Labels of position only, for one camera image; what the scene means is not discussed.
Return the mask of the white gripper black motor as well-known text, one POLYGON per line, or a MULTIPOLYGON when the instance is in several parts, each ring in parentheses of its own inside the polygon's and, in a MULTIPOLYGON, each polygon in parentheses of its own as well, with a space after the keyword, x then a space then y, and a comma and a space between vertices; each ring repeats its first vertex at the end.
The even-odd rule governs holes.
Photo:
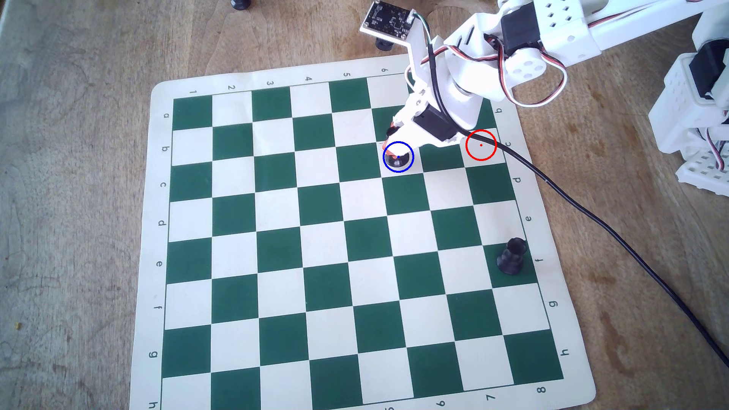
POLYGON ((426 36, 409 35, 406 48, 410 61, 406 82, 411 94, 387 129, 385 150, 407 150, 403 143, 415 149, 430 144, 446 147, 459 144, 475 128, 483 96, 475 93, 476 85, 462 85, 451 69, 459 74, 471 69, 474 61, 465 61, 457 50, 437 36, 433 43, 434 69, 430 68, 426 36))

